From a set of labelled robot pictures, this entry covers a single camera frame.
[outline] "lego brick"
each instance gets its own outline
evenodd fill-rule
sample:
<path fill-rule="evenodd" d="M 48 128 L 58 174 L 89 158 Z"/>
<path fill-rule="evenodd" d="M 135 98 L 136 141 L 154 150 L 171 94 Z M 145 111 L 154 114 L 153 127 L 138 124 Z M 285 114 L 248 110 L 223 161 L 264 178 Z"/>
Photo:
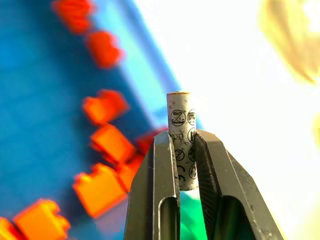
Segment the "lego brick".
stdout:
<path fill-rule="evenodd" d="M 118 166 L 118 177 L 120 178 L 121 183 L 127 192 L 130 192 L 131 183 L 143 160 L 144 156 L 137 154 L 130 160 L 130 162 L 128 162 L 128 164 Z"/>
<path fill-rule="evenodd" d="M 127 194 L 113 169 L 101 163 L 92 169 L 92 174 L 81 173 L 75 177 L 73 189 L 88 215 L 98 218 L 125 200 Z"/>
<path fill-rule="evenodd" d="M 114 37 L 106 31 L 89 33 L 86 37 L 86 45 L 95 63 L 102 69 L 114 67 L 123 56 L 114 44 Z"/>
<path fill-rule="evenodd" d="M 11 151 L 11 158 L 6 159 L 0 150 L 0 216 L 11 221 L 13 214 L 18 214 L 29 204 L 35 203 L 38 198 L 52 196 L 54 197 L 52 200 L 59 204 L 64 217 L 72 224 L 72 230 L 68 232 L 71 235 L 70 240 L 114 239 L 110 236 L 111 230 L 108 232 L 111 225 L 110 219 L 117 215 L 118 224 L 124 225 L 126 214 L 121 210 L 122 208 L 113 209 L 111 214 L 101 219 L 98 224 L 104 227 L 103 230 L 96 229 L 94 219 L 81 217 L 82 206 L 70 189 L 73 183 L 72 180 L 70 182 L 70 178 L 86 171 L 85 169 L 93 164 L 90 162 L 98 160 L 96 154 L 86 149 L 88 136 L 94 131 L 84 121 L 83 113 L 79 111 L 79 104 L 81 106 L 81 101 L 86 96 L 95 97 L 96 92 L 101 88 L 126 93 L 126 99 L 134 108 L 130 116 L 140 120 L 130 134 L 130 136 L 137 136 L 147 131 L 151 125 L 144 115 L 141 103 L 135 99 L 137 93 L 129 88 L 128 82 L 133 81 L 135 77 L 117 69 L 95 71 L 96 67 L 93 65 L 93 60 L 88 57 L 88 50 L 81 44 L 82 36 L 75 38 L 68 33 L 67 27 L 61 23 L 48 5 L 52 0 L 3 0 L 0 2 L 2 3 L 0 19 L 4 23 L 0 26 L 0 125 L 2 126 L 0 127 L 0 145 L 3 148 L 13 146 L 19 138 L 31 151 L 31 154 L 29 151 Z M 135 31 L 130 31 L 131 25 L 126 24 L 127 17 L 122 14 L 126 3 L 112 1 L 95 1 L 95 3 L 102 7 L 102 12 L 104 10 L 110 12 L 112 17 L 111 14 L 109 17 L 112 19 L 119 18 L 121 32 L 128 36 L 127 38 L 130 39 L 128 43 L 135 51 L 137 48 Z M 107 24 L 106 17 L 103 15 L 105 14 L 100 14 L 99 19 L 98 16 L 94 16 L 99 26 Z M 107 25 L 108 28 L 117 29 L 119 23 L 112 20 L 110 25 Z M 26 47 L 27 44 L 17 46 L 16 41 L 13 41 L 17 38 L 19 42 L 20 40 L 29 42 L 31 41 L 29 36 L 37 39 L 33 43 L 37 42 L 36 45 L 40 45 L 40 48 L 34 48 L 32 44 L 32 48 L 24 50 L 22 47 Z M 32 59 L 35 61 L 29 61 L 31 51 L 34 51 Z M 140 53 L 139 59 L 134 59 L 132 65 L 144 69 L 143 62 L 140 63 L 141 57 L 145 59 L 144 53 Z M 5 78 L 9 73 L 15 73 L 14 77 Z M 13 112 L 16 104 L 27 102 L 32 96 L 40 96 L 41 101 L 46 103 L 48 95 L 51 96 L 50 104 L 47 106 L 52 113 L 50 121 L 37 122 L 30 128 L 24 124 L 25 119 L 21 119 Z M 33 111 L 35 116 L 40 114 L 38 108 L 30 108 L 30 117 Z M 117 127 L 123 131 L 128 121 L 127 118 L 117 121 Z M 63 134 L 57 129 L 68 129 L 68 131 Z M 16 171 L 19 166 L 23 166 L 23 169 Z M 39 171 L 42 171 L 40 176 L 32 177 L 33 173 Z"/>
<path fill-rule="evenodd" d="M 84 34 L 92 26 L 88 16 L 94 7 L 88 0 L 56 0 L 52 8 L 74 34 Z"/>
<path fill-rule="evenodd" d="M 113 125 L 106 124 L 91 136 L 91 146 L 113 163 L 124 164 L 136 152 L 135 147 Z"/>
<path fill-rule="evenodd" d="M 141 137 L 139 137 L 135 142 L 138 147 L 138 150 L 143 154 L 146 155 L 151 144 L 153 143 L 154 137 L 157 136 L 159 133 L 163 131 L 167 131 L 167 127 L 158 128 L 152 132 L 149 132 Z"/>
<path fill-rule="evenodd" d="M 0 217 L 0 239 L 1 240 L 25 240 L 17 229 L 4 217 Z"/>
<path fill-rule="evenodd" d="M 62 216 L 59 206 L 52 200 L 40 199 L 15 218 L 14 222 L 30 240 L 66 240 L 69 222 Z"/>
<path fill-rule="evenodd" d="M 98 97 L 86 97 L 82 106 L 94 125 L 103 125 L 120 117 L 129 110 L 123 95 L 113 90 L 101 90 Z"/>

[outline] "yellow object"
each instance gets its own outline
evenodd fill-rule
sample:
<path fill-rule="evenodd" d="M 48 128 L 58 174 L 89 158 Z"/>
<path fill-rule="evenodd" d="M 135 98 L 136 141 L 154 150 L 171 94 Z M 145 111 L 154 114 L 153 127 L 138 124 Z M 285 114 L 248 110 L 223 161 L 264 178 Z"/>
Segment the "yellow object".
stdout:
<path fill-rule="evenodd" d="M 317 114 L 315 118 L 314 135 L 315 135 L 316 144 L 320 148 L 320 112 Z"/>
<path fill-rule="evenodd" d="M 22 239 L 15 227 L 4 217 L 0 217 L 0 240 L 20 240 Z"/>
<path fill-rule="evenodd" d="M 302 219 L 297 231 L 292 235 L 292 240 L 319 240 L 320 231 L 320 195 L 317 197 L 315 204 L 311 206 L 312 211 L 309 211 L 307 216 Z"/>
<path fill-rule="evenodd" d="M 320 76 L 319 0 L 264 0 L 260 26 L 297 80 L 316 84 Z"/>

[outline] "green object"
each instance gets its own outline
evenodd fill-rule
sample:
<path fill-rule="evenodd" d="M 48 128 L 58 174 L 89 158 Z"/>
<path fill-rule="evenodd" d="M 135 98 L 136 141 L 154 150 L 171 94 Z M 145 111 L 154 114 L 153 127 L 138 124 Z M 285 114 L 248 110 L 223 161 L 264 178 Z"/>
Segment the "green object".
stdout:
<path fill-rule="evenodd" d="M 207 235 L 201 201 L 192 199 L 184 192 L 181 192 L 180 201 L 180 239 L 206 240 Z"/>

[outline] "cylindrical battery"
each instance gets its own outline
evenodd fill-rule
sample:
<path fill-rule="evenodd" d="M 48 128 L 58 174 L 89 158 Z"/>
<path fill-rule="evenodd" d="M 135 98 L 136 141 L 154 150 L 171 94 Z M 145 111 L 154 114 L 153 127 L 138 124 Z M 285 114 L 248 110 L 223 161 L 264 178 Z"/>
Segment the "cylindrical battery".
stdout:
<path fill-rule="evenodd" d="M 198 179 L 194 148 L 196 113 L 192 95 L 176 91 L 168 93 L 166 99 L 169 134 L 174 146 L 180 190 L 193 190 L 198 187 Z"/>

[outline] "printed symbol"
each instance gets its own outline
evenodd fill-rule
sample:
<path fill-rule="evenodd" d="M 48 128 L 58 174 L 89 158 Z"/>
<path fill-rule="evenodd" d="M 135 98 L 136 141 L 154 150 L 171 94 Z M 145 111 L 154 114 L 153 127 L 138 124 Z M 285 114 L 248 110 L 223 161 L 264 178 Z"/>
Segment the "printed symbol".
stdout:
<path fill-rule="evenodd" d="M 188 123 L 190 123 L 191 125 L 195 125 L 196 123 L 196 113 L 193 110 L 190 110 L 188 112 L 188 115 L 186 116 Z"/>
<path fill-rule="evenodd" d="M 184 140 L 184 133 L 182 131 L 180 131 L 180 133 L 175 133 L 174 131 L 172 131 L 172 141 L 174 142 L 175 140 L 180 140 L 180 143 L 183 142 Z"/>
<path fill-rule="evenodd" d="M 184 168 L 183 166 L 181 166 L 181 165 L 177 165 L 176 168 L 177 168 L 177 169 L 178 169 L 178 168 L 181 168 L 183 172 L 186 172 L 185 168 Z"/>
<path fill-rule="evenodd" d="M 174 152 L 175 152 L 175 159 L 177 161 L 181 161 L 182 159 L 185 158 L 185 153 L 182 150 L 177 149 Z"/>
<path fill-rule="evenodd" d="M 195 158 L 195 146 L 192 146 L 190 149 L 189 149 L 189 152 L 188 152 L 188 157 L 189 159 L 194 162 L 196 160 Z"/>
<path fill-rule="evenodd" d="M 195 134 L 196 134 L 196 128 L 193 127 L 188 132 L 188 140 L 192 144 L 195 142 Z"/>
<path fill-rule="evenodd" d="M 179 175 L 179 181 L 183 180 L 184 182 L 186 181 L 186 178 L 182 175 Z"/>
<path fill-rule="evenodd" d="M 176 127 L 182 126 L 186 121 L 186 115 L 181 110 L 174 110 L 171 113 L 170 118 L 171 118 L 171 123 Z"/>
<path fill-rule="evenodd" d="M 197 168 L 196 168 L 196 164 L 193 164 L 190 169 L 189 169 L 189 176 L 192 179 L 196 179 L 197 178 Z"/>

